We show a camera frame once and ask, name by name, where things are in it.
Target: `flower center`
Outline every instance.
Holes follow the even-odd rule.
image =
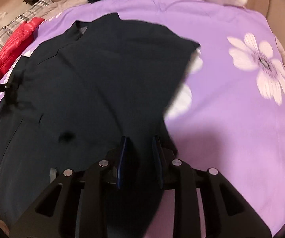
[[[254,53],[254,60],[258,66],[272,79],[278,77],[278,72],[273,63],[261,52]]]

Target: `silver bolt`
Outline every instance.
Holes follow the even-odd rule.
[[[66,169],[66,170],[64,170],[64,172],[63,172],[64,176],[71,176],[72,173],[73,173],[73,171],[72,171],[71,169]]]
[[[217,175],[219,171],[216,168],[210,168],[209,173],[213,176]]]
[[[182,165],[182,162],[179,159],[174,159],[174,160],[172,160],[172,164],[174,166],[180,166],[180,165]]]
[[[101,167],[108,166],[108,161],[107,160],[102,160],[98,163]]]

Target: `red puffer jacket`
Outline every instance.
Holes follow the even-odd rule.
[[[43,21],[43,18],[33,18],[29,23],[23,22],[7,40],[0,50],[0,80],[33,42],[33,32]]]

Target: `purple bedsheet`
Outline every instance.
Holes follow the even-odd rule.
[[[285,223],[285,70],[266,19],[200,0],[104,0],[45,21],[23,54],[75,20],[112,12],[163,24],[201,44],[165,117],[168,131],[182,160],[201,170],[219,169],[274,235]],[[167,191],[146,237],[172,237],[173,219],[174,192]]]

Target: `plaid pillow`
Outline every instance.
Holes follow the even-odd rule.
[[[53,3],[51,0],[39,0],[24,14],[15,18],[7,26],[2,27],[2,29],[0,30],[0,50],[5,45],[8,38],[19,27],[21,23],[23,23],[24,21],[31,20],[41,9],[51,3]]]

